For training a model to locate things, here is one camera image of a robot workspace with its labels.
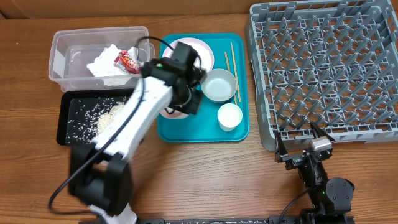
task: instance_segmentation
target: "red snack packet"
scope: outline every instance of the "red snack packet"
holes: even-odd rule
[[[127,52],[127,50],[121,50],[114,63],[116,67],[125,72],[139,74],[139,63],[130,57],[130,54]]]

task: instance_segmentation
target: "clear plastic container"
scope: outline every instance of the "clear plastic container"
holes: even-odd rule
[[[110,88],[132,88],[137,77],[118,75],[95,77],[87,64],[101,55],[105,47],[114,44],[119,49],[128,50],[140,37],[147,36],[146,27],[110,27],[59,31],[52,42],[49,78],[61,85],[62,91],[104,90]],[[147,62],[155,57],[155,48],[149,40],[139,44],[139,60]],[[104,85],[105,79],[129,79],[123,86]]]

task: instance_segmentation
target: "chopsticks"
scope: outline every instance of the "chopsticks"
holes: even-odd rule
[[[241,102],[241,90],[239,89],[238,74],[236,73],[234,45],[232,44],[232,42],[231,42],[231,50],[232,50],[232,59],[233,59],[233,62],[234,62],[236,85],[238,86],[238,99],[239,99],[239,102]]]
[[[224,52],[225,54],[225,61],[226,61],[226,66],[228,68],[228,71],[231,72],[231,69],[229,69],[229,62],[228,62],[228,54],[226,52]],[[235,101],[235,105],[238,105],[238,102],[236,101],[236,95],[234,93],[234,101]]]

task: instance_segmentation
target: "transparent plastic bin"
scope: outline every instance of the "transparent plastic bin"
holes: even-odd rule
[[[134,75],[95,77],[87,64],[101,55],[105,47],[114,44],[119,49],[130,49],[136,41],[147,36],[146,27],[109,27],[97,29],[64,30],[54,35],[52,42],[49,78],[61,85],[62,91],[104,90],[112,88],[132,88],[137,78]],[[147,62],[155,57],[155,48],[149,40],[139,44],[139,60]],[[104,85],[106,79],[127,79],[123,86]]]

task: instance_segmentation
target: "dish rack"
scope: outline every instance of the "dish rack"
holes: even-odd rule
[[[389,0],[255,4],[246,26],[262,145],[398,140],[397,18]]]

